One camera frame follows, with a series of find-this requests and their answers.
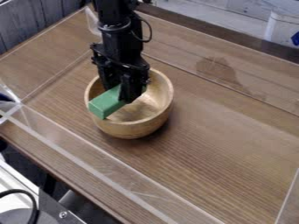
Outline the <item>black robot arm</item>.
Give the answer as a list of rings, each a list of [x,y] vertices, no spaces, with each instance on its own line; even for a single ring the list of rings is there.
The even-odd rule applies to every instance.
[[[96,28],[102,42],[94,43],[92,63],[106,90],[119,87],[116,98],[131,103],[146,90],[151,66],[142,56],[144,43],[143,23],[136,14],[138,0],[91,0],[98,13]]]

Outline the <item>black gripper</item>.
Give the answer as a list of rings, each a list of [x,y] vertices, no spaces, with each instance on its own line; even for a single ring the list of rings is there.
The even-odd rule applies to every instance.
[[[110,90],[120,84],[119,100],[132,103],[146,91],[150,64],[140,55],[135,56],[131,52],[123,59],[114,59],[100,43],[92,43],[90,49],[92,64],[98,66],[104,89]]]

